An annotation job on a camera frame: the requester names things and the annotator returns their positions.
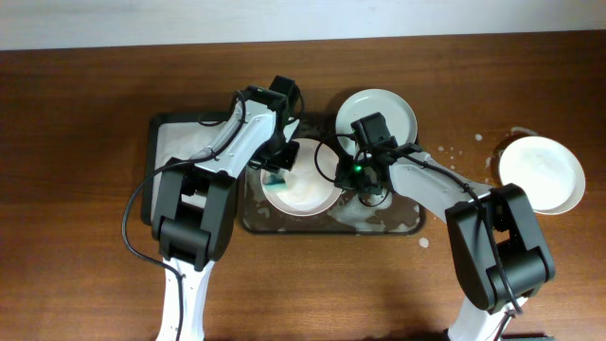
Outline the green yellow sponge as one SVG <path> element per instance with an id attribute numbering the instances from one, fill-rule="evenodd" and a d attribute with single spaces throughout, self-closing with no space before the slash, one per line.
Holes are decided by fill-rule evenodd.
<path id="1" fill-rule="evenodd" d="M 281 191 L 288 188 L 284 172 L 267 172 L 262 177 L 261 183 L 267 191 Z"/>

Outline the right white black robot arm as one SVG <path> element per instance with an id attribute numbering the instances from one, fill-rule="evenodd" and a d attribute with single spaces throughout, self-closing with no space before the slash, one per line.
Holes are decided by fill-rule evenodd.
<path id="1" fill-rule="evenodd" d="M 523 189 L 471 181 L 438 164 L 415 142 L 399 144 L 379 112 L 339 114 L 335 131 L 355 144 L 339 161 L 336 187 L 409 198 L 447 225 L 465 298 L 445 339 L 503 339 L 523 304 L 555 276 L 555 262 Z"/>

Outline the pale green plate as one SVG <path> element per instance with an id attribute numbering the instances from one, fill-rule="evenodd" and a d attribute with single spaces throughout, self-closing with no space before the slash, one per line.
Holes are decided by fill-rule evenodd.
<path id="1" fill-rule="evenodd" d="M 584 169 L 560 142 L 544 136 L 524 136 L 501 153 L 498 174 L 503 185 L 522 188 L 532 209 L 560 215 L 575 208 L 586 190 Z"/>

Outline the grey green plate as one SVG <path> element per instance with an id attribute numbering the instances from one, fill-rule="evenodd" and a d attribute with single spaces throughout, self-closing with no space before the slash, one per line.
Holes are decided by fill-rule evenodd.
<path id="1" fill-rule="evenodd" d="M 342 149 L 353 156 L 366 145 L 399 147 L 417 140 L 418 124 L 409 104 L 383 89 L 366 89 L 340 107 L 335 132 Z"/>

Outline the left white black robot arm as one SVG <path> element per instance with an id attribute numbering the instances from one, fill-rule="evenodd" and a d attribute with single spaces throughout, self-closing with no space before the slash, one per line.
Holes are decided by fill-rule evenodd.
<path id="1" fill-rule="evenodd" d="M 171 157 L 159 171 L 151 234 L 166 274 L 161 340 L 201 340 L 212 267 L 224 254 L 237 215 L 238 179 L 249 166 L 288 171 L 303 107 L 300 89 L 277 76 L 267 89 L 234 94 L 229 118 L 206 146 L 187 159 Z"/>

